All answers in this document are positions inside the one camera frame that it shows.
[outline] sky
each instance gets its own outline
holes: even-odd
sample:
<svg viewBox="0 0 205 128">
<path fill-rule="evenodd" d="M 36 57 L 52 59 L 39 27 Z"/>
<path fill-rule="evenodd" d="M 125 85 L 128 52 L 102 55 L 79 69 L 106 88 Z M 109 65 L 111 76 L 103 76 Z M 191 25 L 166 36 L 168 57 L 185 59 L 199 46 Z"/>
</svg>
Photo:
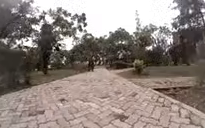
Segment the sky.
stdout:
<svg viewBox="0 0 205 128">
<path fill-rule="evenodd" d="M 42 10 L 63 7 L 71 13 L 86 13 L 87 32 L 99 37 L 122 27 L 135 31 L 135 12 L 138 10 L 142 25 L 168 25 L 177 14 L 171 10 L 172 0 L 35 0 Z"/>
</svg>

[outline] shrub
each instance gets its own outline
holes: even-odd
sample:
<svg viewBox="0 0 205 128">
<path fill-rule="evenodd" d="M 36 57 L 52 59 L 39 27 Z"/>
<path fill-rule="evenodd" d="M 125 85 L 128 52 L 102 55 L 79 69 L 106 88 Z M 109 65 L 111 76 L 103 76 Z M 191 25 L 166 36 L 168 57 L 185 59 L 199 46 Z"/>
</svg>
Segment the shrub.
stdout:
<svg viewBox="0 0 205 128">
<path fill-rule="evenodd" d="M 138 74 L 141 74 L 145 68 L 144 61 L 138 59 L 134 61 L 133 66 Z"/>
<path fill-rule="evenodd" d="M 29 81 L 29 62 L 24 51 L 0 46 L 0 91 Z"/>
<path fill-rule="evenodd" d="M 132 67 L 132 64 L 123 61 L 115 61 L 112 65 L 110 65 L 110 67 L 115 69 L 124 69 Z"/>
</svg>

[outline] brick paving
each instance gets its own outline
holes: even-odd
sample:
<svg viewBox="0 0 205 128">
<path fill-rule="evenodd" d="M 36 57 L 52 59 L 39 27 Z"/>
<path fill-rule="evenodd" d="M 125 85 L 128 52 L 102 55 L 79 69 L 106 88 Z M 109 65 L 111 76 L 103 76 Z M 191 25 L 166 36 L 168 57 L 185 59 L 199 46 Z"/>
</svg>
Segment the brick paving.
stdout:
<svg viewBox="0 0 205 128">
<path fill-rule="evenodd" d="M 106 69 L 0 97 L 1 128 L 205 128 L 205 114 Z"/>
</svg>

